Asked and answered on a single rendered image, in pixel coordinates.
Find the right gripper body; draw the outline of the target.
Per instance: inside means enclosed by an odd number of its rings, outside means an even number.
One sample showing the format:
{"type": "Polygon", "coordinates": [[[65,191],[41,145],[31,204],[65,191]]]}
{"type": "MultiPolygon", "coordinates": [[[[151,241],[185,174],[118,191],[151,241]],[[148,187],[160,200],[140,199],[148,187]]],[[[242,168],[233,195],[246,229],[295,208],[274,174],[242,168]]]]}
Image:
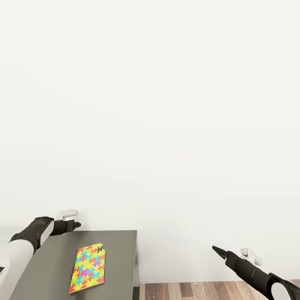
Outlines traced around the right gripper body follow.
{"type": "Polygon", "coordinates": [[[254,289],[255,287],[253,286],[253,273],[258,269],[255,265],[249,263],[248,261],[240,258],[237,256],[235,253],[232,251],[229,252],[227,255],[227,259],[225,264],[231,268],[238,277],[240,277],[242,280],[244,280],[246,283],[251,285],[254,289]]]}

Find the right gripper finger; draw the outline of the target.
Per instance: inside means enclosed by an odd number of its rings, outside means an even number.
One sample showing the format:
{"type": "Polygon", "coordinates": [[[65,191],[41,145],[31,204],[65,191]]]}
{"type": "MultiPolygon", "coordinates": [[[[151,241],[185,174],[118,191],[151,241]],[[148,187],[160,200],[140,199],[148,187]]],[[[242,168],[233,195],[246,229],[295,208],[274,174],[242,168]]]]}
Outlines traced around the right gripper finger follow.
{"type": "Polygon", "coordinates": [[[212,246],[213,248],[213,250],[221,257],[221,258],[223,258],[224,260],[228,257],[228,254],[229,254],[229,252],[230,251],[225,251],[225,250],[223,250],[223,249],[221,249],[221,248],[219,248],[219,247],[216,247],[216,246],[212,246]]]}

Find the jigsaw puzzle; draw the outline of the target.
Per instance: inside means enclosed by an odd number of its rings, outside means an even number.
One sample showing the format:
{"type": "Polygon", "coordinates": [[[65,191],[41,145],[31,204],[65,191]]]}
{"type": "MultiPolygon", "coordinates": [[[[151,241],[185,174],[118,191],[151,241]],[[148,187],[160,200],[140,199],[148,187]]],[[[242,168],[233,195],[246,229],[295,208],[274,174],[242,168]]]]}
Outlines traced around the jigsaw puzzle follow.
{"type": "Polygon", "coordinates": [[[72,275],[69,293],[74,293],[104,282],[105,250],[103,244],[80,248],[72,275]]]}

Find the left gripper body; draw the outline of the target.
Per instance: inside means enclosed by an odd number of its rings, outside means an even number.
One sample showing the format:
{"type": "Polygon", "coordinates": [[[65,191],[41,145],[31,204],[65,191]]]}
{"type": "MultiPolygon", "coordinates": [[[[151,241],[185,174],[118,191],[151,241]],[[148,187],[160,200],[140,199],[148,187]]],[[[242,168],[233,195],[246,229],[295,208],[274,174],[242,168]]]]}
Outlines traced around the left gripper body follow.
{"type": "Polygon", "coordinates": [[[60,223],[59,231],[53,236],[74,231],[75,220],[67,220],[67,221],[58,220],[58,222],[60,223]]]}

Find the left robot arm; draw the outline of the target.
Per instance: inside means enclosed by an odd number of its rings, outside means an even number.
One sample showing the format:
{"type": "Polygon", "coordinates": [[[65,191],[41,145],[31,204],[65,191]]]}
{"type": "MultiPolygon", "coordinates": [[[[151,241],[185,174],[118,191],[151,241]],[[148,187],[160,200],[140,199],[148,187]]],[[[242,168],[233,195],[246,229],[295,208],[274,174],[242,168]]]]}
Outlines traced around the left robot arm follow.
{"type": "Polygon", "coordinates": [[[56,220],[37,217],[0,249],[0,300],[10,299],[32,256],[49,236],[72,232],[81,226],[75,220],[65,220],[77,214],[77,209],[69,209],[59,212],[56,220]]]}

